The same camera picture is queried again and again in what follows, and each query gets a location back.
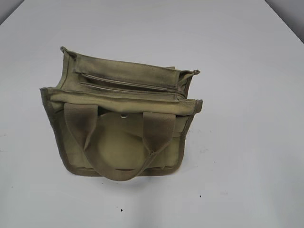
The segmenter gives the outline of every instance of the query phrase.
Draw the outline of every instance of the white table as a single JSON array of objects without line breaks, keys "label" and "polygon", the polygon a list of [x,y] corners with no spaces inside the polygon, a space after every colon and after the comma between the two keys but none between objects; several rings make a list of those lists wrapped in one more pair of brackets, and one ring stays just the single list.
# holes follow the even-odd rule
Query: white table
[{"label": "white table", "polygon": [[[176,173],[66,171],[39,93],[60,46],[202,71]],[[304,45],[263,0],[26,0],[0,26],[0,227],[302,228],[303,87]]]}]

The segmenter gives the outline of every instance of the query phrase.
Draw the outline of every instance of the worn fabric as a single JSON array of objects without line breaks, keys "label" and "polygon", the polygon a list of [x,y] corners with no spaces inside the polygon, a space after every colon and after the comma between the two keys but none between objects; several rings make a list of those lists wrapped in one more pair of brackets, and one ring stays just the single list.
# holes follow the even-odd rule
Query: worn fabric
[{"label": "worn fabric", "polygon": [[202,100],[187,99],[199,71],[61,50],[58,85],[40,90],[65,167],[115,181],[177,170],[202,108]]}]

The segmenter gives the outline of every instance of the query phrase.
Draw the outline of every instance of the metal snap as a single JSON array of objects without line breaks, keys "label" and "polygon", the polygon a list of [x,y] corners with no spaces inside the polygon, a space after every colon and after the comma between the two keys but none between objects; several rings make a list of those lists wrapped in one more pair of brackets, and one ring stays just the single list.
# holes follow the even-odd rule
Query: metal snap
[{"label": "metal snap", "polygon": [[120,114],[120,117],[124,119],[124,118],[127,118],[128,115],[127,114]]}]

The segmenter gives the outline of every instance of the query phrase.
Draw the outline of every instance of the fabric strap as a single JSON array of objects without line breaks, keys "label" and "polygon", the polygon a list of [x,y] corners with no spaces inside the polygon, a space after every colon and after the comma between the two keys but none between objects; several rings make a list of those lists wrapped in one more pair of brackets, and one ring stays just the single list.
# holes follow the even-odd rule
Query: fabric strap
[{"label": "fabric strap", "polygon": [[127,181],[143,172],[154,160],[156,155],[171,142],[175,126],[174,114],[143,113],[142,141],[148,151],[148,156],[141,167],[122,171],[110,167],[102,158],[100,152],[94,151],[91,136],[97,123],[98,106],[95,104],[65,103],[64,114],[66,126],[83,150],[92,167],[100,175],[114,181]]}]

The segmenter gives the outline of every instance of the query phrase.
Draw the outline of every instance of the zipper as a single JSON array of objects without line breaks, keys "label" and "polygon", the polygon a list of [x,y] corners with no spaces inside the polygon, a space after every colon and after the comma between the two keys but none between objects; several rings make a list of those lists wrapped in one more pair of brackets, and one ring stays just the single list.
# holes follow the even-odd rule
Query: zipper
[{"label": "zipper", "polygon": [[176,94],[176,93],[171,93],[171,92],[153,92],[153,91],[141,91],[141,90],[131,90],[131,89],[123,89],[123,88],[112,88],[112,87],[108,87],[108,86],[98,86],[95,84],[91,84],[88,82],[79,82],[80,84],[93,88],[93,89],[98,89],[98,90],[105,90],[105,91],[109,91],[109,92],[120,92],[120,93],[125,93],[125,94],[137,94],[139,96],[141,95],[146,95],[149,96],[151,95],[151,97],[155,97],[155,96],[161,96],[163,99],[165,99],[165,96],[167,96],[167,99],[186,99],[184,96],[181,96],[180,94]]},{"label": "zipper", "polygon": [[152,86],[152,85],[141,85],[141,84],[134,84],[134,83],[129,83],[129,82],[120,82],[120,81],[100,78],[100,77],[96,77],[96,76],[88,75],[88,74],[84,74],[84,73],[81,73],[81,75],[83,77],[86,77],[86,78],[89,78],[92,80],[101,81],[101,82],[105,82],[105,83],[109,83],[109,84],[115,84],[115,85],[120,85],[120,86],[129,86],[129,87],[135,87],[135,88],[139,88],[139,89],[145,88],[145,89],[150,89],[152,91],[161,91],[164,93],[180,94],[183,98],[186,98],[185,94],[179,90],[167,89],[167,88],[157,87],[157,86]]}]

